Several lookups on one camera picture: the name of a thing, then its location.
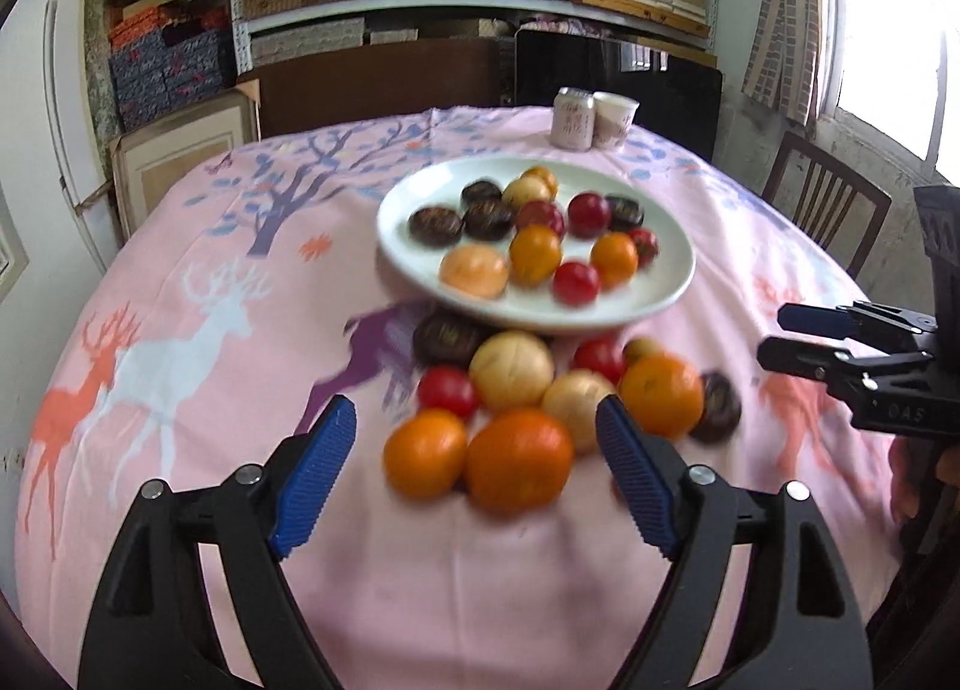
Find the pink tablecloth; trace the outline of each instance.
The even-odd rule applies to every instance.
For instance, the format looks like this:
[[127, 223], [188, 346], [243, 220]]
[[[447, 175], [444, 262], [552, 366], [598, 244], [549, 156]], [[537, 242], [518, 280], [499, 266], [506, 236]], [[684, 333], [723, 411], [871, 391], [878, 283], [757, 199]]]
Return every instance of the pink tablecloth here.
[[[697, 250], [693, 283], [624, 337], [654, 335], [724, 370], [744, 401], [729, 443], [680, 451], [740, 487], [808, 482], [864, 616], [874, 610], [896, 570], [889, 440], [853, 431], [816, 385], [754, 360], [781, 303], [832, 306], [861, 297], [856, 285], [685, 150], [635, 128], [620, 155], [568, 154], [548, 144], [549, 119], [456, 109], [343, 125], [244, 146], [171, 190], [83, 310], [28, 455], [18, 592], [28, 630], [66, 677], [138, 485], [162, 476], [174, 489], [205, 487], [264, 460], [315, 390], [354, 400], [358, 439], [313, 538], [284, 568], [347, 690], [608, 686], [666, 565], [611, 498], [602, 458], [576, 464], [553, 508], [507, 525], [460, 496], [410, 508], [380, 471], [384, 439], [414, 410], [410, 334], [426, 303], [377, 258], [377, 204], [407, 173], [494, 151], [629, 178], [680, 220]], [[574, 346], [558, 343], [558, 360]], [[731, 564], [701, 674], [722, 660], [744, 559]], [[255, 679], [222, 614], [222, 572], [208, 573], [230, 663]]]

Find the white deer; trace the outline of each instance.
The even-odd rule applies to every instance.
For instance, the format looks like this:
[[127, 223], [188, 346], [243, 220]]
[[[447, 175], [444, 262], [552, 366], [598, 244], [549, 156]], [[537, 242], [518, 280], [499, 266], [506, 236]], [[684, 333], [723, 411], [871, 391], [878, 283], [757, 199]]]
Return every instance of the white deer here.
[[[226, 263], [210, 274], [204, 294], [194, 292], [190, 284], [190, 265], [181, 276], [181, 287], [186, 297], [200, 305], [205, 315], [193, 337], [138, 340], [117, 359], [113, 387], [102, 388], [96, 405], [78, 427], [80, 440], [108, 415], [115, 406], [126, 403], [146, 410], [147, 417], [139, 434], [117, 463], [109, 489], [109, 503], [116, 508], [117, 485], [124, 466], [140, 454], [144, 444], [154, 434], [160, 434], [160, 477], [170, 478], [176, 455], [174, 420], [176, 410], [184, 400], [192, 397], [210, 375], [220, 356], [224, 338], [231, 332], [240, 338], [249, 337], [251, 330], [245, 304], [270, 294], [266, 277], [251, 268], [239, 273], [239, 258]], [[88, 490], [88, 470], [82, 467]]]

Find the paper cup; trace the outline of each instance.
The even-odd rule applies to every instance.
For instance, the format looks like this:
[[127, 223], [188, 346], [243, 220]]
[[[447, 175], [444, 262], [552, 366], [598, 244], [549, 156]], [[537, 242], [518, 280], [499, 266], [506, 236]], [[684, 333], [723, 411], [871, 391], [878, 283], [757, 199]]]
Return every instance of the paper cup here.
[[594, 92], [596, 118], [593, 122], [593, 147], [616, 151], [623, 147], [640, 102], [610, 92]]

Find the person's hand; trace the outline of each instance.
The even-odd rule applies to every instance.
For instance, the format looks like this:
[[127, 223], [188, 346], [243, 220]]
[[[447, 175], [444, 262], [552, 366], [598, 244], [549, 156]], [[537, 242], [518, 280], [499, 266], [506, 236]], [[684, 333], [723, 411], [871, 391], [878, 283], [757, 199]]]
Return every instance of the person's hand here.
[[[913, 519], [920, 510], [920, 493], [907, 482], [910, 469], [910, 452], [906, 439], [897, 437], [890, 445], [890, 513], [898, 525]], [[937, 479], [944, 484], [960, 488], [960, 445], [947, 449], [937, 460]]]

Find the window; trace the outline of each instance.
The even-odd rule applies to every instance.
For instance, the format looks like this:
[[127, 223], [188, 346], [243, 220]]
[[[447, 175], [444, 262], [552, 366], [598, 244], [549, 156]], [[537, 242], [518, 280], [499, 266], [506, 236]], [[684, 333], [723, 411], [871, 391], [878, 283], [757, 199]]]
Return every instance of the window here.
[[960, 0], [834, 0], [824, 112], [923, 177], [960, 183]]

